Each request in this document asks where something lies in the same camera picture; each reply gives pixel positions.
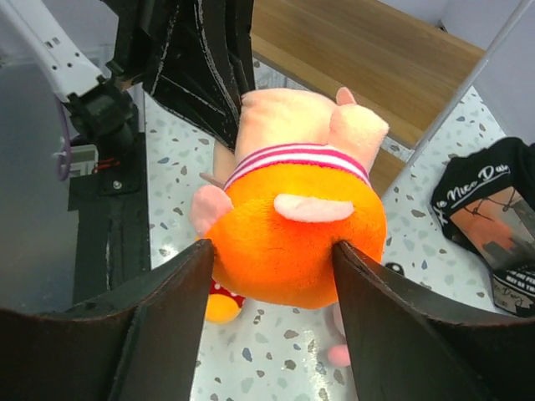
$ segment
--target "wooden shelf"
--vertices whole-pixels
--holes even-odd
[[[328,96],[344,85],[412,147],[484,51],[377,0],[255,0],[262,61]]]

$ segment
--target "orange fabric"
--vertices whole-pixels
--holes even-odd
[[[386,218],[380,198],[353,175],[314,165],[272,165],[227,190],[234,210],[206,234],[216,248],[214,278],[259,301],[315,309],[337,302],[331,248],[346,240],[380,261]],[[302,223],[274,209],[276,195],[352,201],[345,221]]]

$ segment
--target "stuffed animal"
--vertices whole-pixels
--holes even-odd
[[[340,334],[345,337],[344,323],[342,321],[342,311],[340,305],[337,303],[333,307],[334,326],[338,329]],[[349,357],[349,350],[347,344],[340,344],[331,347],[327,352],[327,358],[337,368],[347,368],[351,364]]]
[[[211,184],[191,205],[197,235],[216,249],[214,282],[292,307],[337,302],[332,246],[348,241],[376,261],[383,252],[385,211],[369,171],[388,129],[346,88],[336,103],[296,89],[245,94],[235,153],[216,144],[214,176],[203,176]],[[237,316],[218,308],[209,302],[206,319]]]

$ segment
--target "speckled table surface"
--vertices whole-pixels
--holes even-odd
[[[427,209],[449,154],[466,155],[503,136],[474,91],[463,102],[384,197],[390,226],[385,261],[398,262],[410,279],[439,293],[490,308],[481,264],[441,236]],[[202,185],[199,173],[211,169],[213,141],[150,99],[146,121],[156,267],[194,240],[187,213]],[[326,359],[326,350],[341,342],[329,310],[248,300],[236,321],[205,325],[191,400],[355,400],[350,369],[333,368]]]

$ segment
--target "pink toy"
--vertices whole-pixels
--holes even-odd
[[[345,337],[344,323],[342,322],[342,312],[339,303],[333,307],[334,325],[338,331]],[[351,364],[347,344],[335,345],[327,353],[329,361],[338,368],[346,368]]]

